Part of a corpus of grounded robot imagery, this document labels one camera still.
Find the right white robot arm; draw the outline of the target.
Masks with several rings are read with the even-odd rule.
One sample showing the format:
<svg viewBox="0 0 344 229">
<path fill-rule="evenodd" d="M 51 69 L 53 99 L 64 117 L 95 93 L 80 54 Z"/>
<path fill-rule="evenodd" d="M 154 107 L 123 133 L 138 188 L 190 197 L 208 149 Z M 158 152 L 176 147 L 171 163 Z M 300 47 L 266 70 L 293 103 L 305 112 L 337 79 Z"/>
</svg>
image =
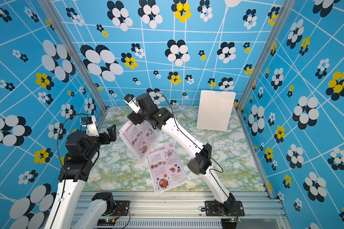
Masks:
<svg viewBox="0 0 344 229">
<path fill-rule="evenodd" d="M 149 122 L 154 129 L 159 129 L 172 137 L 190 156 L 187 167 L 191 172 L 200 176 L 208 185 L 215 198 L 217 210 L 224 216 L 238 214 L 236 199 L 232 193 L 219 180 L 216 173 L 224 170 L 216 170 L 212 163 L 212 146 L 201 143 L 185 130 L 175 118 L 173 109 L 159 108 L 148 93 L 134 97 L 130 94 L 124 97 L 125 103 L 132 109 L 128 119 L 133 124 Z"/>
</svg>

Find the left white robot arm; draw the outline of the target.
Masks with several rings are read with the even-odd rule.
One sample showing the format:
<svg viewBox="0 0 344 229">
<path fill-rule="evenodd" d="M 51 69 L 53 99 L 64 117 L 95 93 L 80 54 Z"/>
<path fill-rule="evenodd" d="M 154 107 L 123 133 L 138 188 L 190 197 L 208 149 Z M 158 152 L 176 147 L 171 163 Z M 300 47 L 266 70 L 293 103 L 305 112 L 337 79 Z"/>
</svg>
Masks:
<svg viewBox="0 0 344 229">
<path fill-rule="evenodd" d="M 102 145 L 116 141 L 116 125 L 99 133 L 95 124 L 67 137 L 64 163 L 58 177 L 54 204 L 45 224 L 46 229 L 69 229 L 80 194 L 97 162 Z"/>
</svg>

